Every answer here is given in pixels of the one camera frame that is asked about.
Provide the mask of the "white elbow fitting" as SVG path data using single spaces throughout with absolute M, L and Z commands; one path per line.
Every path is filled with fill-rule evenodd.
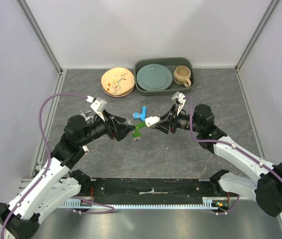
M 161 119 L 158 116 L 145 118 L 145 124 L 147 127 L 151 127 L 160 121 Z

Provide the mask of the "green water faucet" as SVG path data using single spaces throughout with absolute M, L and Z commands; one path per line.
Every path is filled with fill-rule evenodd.
M 131 134 L 133 141 L 139 141 L 142 137 L 140 129 L 146 126 L 145 121 L 139 122 L 137 124 L 132 124 L 131 120 L 128 120 L 127 124 L 134 127 L 127 133 L 127 135 Z

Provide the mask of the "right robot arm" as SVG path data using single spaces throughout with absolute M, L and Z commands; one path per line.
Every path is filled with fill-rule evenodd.
M 227 170 L 221 170 L 210 182 L 210 192 L 221 196 L 234 193 L 255 201 L 269 216 L 282 212 L 282 163 L 273 164 L 263 160 L 238 145 L 214 124 L 210 106 L 200 104 L 188 115 L 181 114 L 181 107 L 173 105 L 161 117 L 148 117 L 146 126 L 163 133 L 175 133 L 178 128 L 189 130 L 201 147 L 239 168 L 246 177 L 240 177 Z

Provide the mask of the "white elbow fitting left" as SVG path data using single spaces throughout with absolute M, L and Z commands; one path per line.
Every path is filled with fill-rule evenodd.
M 83 148 L 83 150 L 84 150 L 85 153 L 89 153 L 90 150 L 88 149 L 87 146 L 83 146 L 82 148 Z

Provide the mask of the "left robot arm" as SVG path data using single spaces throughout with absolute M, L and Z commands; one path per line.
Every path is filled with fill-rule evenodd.
M 80 170 L 71 173 L 56 189 L 53 186 L 88 153 L 87 144 L 104 135 L 121 141 L 134 130 L 135 126 L 126 123 L 125 118 L 106 111 L 90 122 L 82 115 L 69 118 L 60 142 L 40 172 L 13 200 L 0 203 L 0 237 L 10 232 L 16 239 L 30 239 L 65 200 L 77 194 L 87 195 L 91 190 L 90 178 Z

